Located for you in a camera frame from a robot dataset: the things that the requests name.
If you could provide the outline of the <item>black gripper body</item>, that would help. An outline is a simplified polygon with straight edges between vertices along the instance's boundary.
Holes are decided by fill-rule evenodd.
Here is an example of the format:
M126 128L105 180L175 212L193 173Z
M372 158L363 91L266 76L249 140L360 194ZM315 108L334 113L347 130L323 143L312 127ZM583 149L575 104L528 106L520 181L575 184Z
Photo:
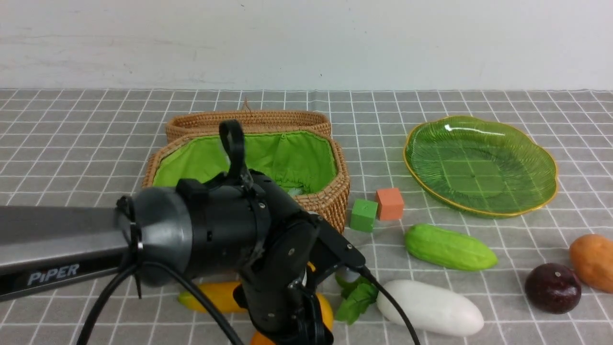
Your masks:
M296 218L267 236L262 257L239 273L234 296L243 299L252 325L275 345L330 345L316 297L309 254L322 218Z

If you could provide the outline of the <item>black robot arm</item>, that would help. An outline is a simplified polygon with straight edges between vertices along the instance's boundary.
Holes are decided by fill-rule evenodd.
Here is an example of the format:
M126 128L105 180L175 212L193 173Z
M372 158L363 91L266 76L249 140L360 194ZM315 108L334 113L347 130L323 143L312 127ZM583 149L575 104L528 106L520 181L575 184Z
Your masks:
M1 301L113 275L77 343L88 343L101 311L128 277L161 287L177 281L235 345L238 334L193 280L233 271L232 293L252 325L276 345L330 345L309 254L324 220L306 211L245 161L241 125L219 124L229 168L206 183L180 179L124 195L113 208L1 207Z

